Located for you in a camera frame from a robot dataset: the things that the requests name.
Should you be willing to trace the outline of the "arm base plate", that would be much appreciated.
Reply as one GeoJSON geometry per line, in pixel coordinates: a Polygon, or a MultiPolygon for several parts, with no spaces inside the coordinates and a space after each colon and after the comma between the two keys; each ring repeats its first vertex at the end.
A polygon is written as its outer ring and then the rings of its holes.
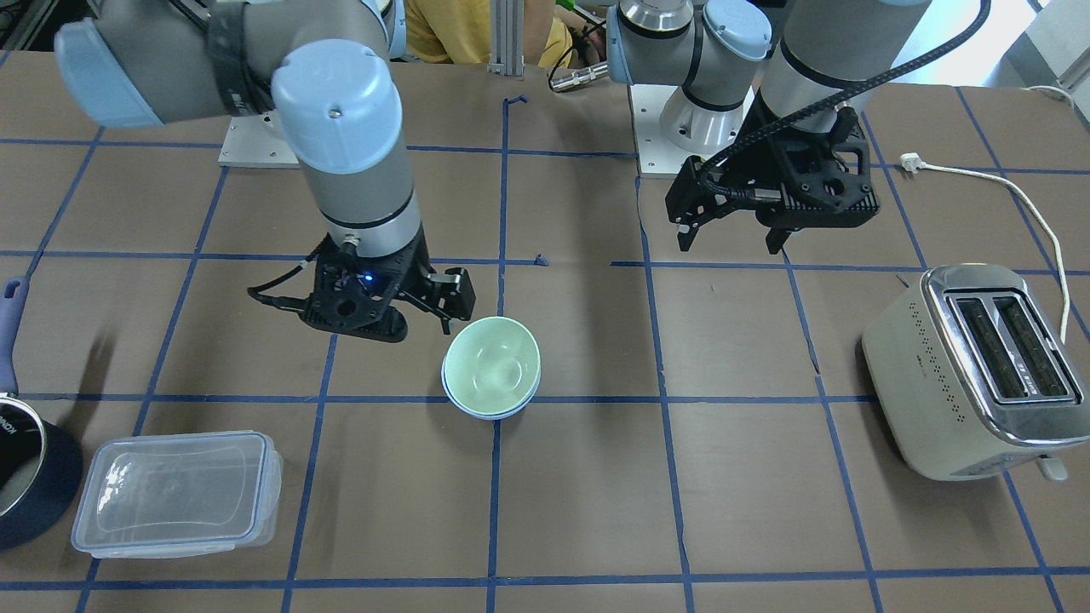
{"type": "Polygon", "coordinates": [[[296,169],[295,152],[288,147],[276,110],[249,117],[231,117],[218,163],[244,169],[296,169]]]}
{"type": "Polygon", "coordinates": [[[708,158],[732,143],[754,91],[750,87],[740,106],[724,112],[698,106],[679,86],[635,84],[629,98],[640,175],[673,178],[690,156],[708,158]]]}

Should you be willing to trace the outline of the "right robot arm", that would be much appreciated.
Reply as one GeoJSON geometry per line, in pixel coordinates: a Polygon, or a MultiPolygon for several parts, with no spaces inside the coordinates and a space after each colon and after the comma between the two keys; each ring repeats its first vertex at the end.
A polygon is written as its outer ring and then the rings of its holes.
{"type": "Polygon", "coordinates": [[[396,344],[397,301],[472,317],[468,271],[432,267],[389,61],[404,50],[401,1],[95,1],[55,34],[78,107],[101,127],[278,116],[328,225],[305,261],[311,295],[250,298],[318,330],[396,344]]]}

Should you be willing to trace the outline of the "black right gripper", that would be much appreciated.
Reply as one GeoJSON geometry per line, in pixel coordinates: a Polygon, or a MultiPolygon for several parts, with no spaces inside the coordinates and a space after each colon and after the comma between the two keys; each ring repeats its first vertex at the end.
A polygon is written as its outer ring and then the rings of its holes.
{"type": "Polygon", "coordinates": [[[473,318],[476,292],[467,267],[433,272],[423,230],[391,255],[377,257],[358,255],[354,245],[326,237],[317,247],[313,290],[300,320],[313,329],[397,344],[404,341],[408,323],[395,301],[439,318],[441,333],[450,335],[452,318],[473,318]]]}

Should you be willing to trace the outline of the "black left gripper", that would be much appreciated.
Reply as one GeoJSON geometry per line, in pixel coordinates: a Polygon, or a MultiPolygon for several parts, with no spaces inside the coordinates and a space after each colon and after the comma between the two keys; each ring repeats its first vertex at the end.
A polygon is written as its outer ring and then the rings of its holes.
{"type": "MultiPolygon", "coordinates": [[[[677,244],[688,252],[698,229],[736,212],[728,199],[698,179],[700,157],[686,157],[665,197],[667,218],[677,226],[677,244]]],[[[789,127],[736,152],[724,164],[729,187],[770,192],[776,199],[749,199],[743,205],[768,226],[766,249],[779,255],[794,233],[809,228],[855,228],[881,211],[869,178],[869,148],[853,107],[835,112],[825,132],[789,127]]]]}

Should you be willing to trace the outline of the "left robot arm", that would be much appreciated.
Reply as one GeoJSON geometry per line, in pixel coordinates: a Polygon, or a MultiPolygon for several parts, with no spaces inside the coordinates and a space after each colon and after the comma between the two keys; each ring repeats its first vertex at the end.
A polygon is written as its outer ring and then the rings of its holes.
{"type": "Polygon", "coordinates": [[[611,80],[676,86],[692,110],[746,116],[736,152],[694,152],[665,203],[681,251],[739,211],[777,255],[795,232],[857,228],[882,209],[859,112],[927,1],[619,1],[605,40],[611,80]]]}

